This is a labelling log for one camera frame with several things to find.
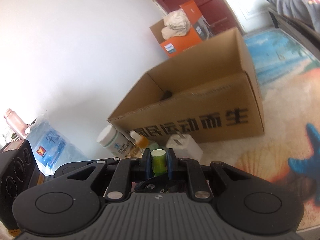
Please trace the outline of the green glue stick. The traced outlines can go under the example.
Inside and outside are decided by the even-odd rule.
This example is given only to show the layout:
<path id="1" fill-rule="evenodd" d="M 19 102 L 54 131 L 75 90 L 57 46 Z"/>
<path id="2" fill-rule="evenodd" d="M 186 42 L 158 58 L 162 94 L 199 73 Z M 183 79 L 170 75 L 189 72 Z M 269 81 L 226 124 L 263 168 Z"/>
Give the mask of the green glue stick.
<path id="1" fill-rule="evenodd" d="M 167 173 L 166 151 L 163 149 L 152 150 L 150 155 L 154 175 L 157 177 Z"/>

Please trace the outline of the white power adapter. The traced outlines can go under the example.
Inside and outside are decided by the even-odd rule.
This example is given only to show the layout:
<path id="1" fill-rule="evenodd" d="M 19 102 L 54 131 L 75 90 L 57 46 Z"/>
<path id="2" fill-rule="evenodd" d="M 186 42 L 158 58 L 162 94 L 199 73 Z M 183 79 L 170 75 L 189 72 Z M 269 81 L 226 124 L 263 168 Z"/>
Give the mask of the white power adapter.
<path id="1" fill-rule="evenodd" d="M 190 158 L 200 162 L 203 150 L 189 134 L 173 134 L 166 143 L 166 148 L 172 148 L 178 158 Z"/>

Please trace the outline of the green dropper bottle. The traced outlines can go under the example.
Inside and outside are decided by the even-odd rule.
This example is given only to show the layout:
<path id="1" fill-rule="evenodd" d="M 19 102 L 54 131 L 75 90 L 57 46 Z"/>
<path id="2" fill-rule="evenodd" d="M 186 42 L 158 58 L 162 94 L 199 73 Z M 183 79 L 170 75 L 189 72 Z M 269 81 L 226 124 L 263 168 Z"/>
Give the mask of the green dropper bottle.
<path id="1" fill-rule="evenodd" d="M 156 150 L 159 148 L 157 142 L 149 140 L 147 137 L 138 134 L 136 131 L 130 132 L 131 138 L 135 141 L 135 146 L 129 153 L 129 157 L 141 158 L 145 149 Z"/>

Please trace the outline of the white pill bottle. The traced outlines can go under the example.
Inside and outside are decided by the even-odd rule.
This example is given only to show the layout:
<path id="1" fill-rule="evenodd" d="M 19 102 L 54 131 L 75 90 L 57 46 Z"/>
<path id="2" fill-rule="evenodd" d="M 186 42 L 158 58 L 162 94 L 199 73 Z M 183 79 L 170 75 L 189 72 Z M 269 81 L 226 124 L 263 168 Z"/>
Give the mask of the white pill bottle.
<path id="1" fill-rule="evenodd" d="M 111 124 L 100 132 L 97 142 L 119 158 L 125 158 L 134 147 L 134 144 Z"/>

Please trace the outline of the large brown cardboard box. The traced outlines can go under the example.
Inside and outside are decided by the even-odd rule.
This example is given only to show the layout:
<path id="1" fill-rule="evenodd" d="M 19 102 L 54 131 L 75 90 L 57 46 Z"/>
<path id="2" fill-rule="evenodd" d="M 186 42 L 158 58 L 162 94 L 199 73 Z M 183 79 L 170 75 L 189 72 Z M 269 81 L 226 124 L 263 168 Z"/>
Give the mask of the large brown cardboard box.
<path id="1" fill-rule="evenodd" d="M 263 135 L 261 92 L 240 31 L 229 29 L 145 72 L 108 122 L 161 144 L 176 133 L 198 143 Z"/>

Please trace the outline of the blue water jug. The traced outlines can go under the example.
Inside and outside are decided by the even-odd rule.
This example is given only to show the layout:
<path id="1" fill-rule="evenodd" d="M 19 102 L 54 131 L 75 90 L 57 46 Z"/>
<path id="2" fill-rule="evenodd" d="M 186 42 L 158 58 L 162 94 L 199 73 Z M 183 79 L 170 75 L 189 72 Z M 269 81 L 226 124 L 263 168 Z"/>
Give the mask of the blue water jug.
<path id="1" fill-rule="evenodd" d="M 50 123 L 37 120 L 30 129 L 27 140 L 31 145 L 39 170 L 46 176 L 66 163 L 84 161 L 88 158 Z"/>

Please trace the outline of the black speaker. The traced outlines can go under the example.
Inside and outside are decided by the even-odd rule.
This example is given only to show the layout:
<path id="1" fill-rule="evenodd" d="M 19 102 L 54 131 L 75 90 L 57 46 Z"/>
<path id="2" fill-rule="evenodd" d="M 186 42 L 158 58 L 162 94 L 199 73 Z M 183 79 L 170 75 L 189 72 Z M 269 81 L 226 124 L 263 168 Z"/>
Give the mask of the black speaker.
<path id="1" fill-rule="evenodd" d="M 1 222 L 8 230 L 18 229 L 12 213 L 17 196 L 25 191 L 36 167 L 29 141 L 12 141 L 1 148 Z"/>

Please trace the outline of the pink water bottle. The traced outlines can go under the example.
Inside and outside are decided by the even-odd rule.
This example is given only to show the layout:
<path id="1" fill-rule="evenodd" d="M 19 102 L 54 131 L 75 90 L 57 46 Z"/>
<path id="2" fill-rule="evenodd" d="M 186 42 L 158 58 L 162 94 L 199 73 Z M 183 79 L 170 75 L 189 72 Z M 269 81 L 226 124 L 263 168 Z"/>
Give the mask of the pink water bottle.
<path id="1" fill-rule="evenodd" d="M 4 118 L 6 123 L 20 138 L 25 138 L 29 134 L 30 125 L 26 124 L 12 109 L 7 109 Z"/>

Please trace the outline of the orange Philips box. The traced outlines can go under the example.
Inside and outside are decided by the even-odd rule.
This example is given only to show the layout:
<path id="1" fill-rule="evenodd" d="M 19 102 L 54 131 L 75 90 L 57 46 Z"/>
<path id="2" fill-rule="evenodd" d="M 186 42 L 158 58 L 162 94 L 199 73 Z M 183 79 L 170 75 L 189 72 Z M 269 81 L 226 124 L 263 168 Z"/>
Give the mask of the orange Philips box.
<path id="1" fill-rule="evenodd" d="M 208 23 L 193 0 L 150 27 L 158 44 L 173 57 L 212 37 Z"/>

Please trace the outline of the beige clothes pile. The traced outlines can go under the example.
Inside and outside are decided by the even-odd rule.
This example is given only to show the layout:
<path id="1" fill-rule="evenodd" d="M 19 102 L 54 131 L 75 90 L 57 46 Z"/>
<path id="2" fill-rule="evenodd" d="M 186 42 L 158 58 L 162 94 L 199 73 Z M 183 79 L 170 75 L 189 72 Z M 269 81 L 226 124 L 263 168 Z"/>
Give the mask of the beige clothes pile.
<path id="1" fill-rule="evenodd" d="M 163 17 L 164 27 L 161 30 L 165 40 L 172 37 L 181 37 L 189 33 L 191 23 L 182 9 L 170 12 Z"/>

